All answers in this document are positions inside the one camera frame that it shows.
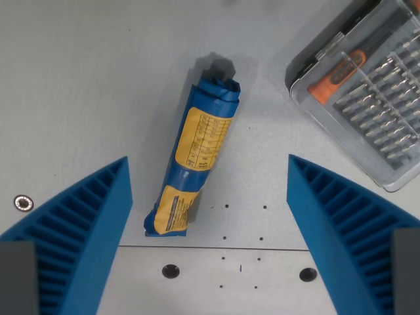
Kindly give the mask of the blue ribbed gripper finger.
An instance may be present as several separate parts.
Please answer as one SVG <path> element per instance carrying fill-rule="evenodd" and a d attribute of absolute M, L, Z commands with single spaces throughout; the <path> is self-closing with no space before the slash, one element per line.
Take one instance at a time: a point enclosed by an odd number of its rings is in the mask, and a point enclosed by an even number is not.
<path fill-rule="evenodd" d="M 287 203 L 338 314 L 394 314 L 391 235 L 419 219 L 372 191 L 289 155 Z"/>
<path fill-rule="evenodd" d="M 122 157 L 1 235 L 35 247 L 40 314 L 96 314 L 132 205 L 129 161 Z"/>

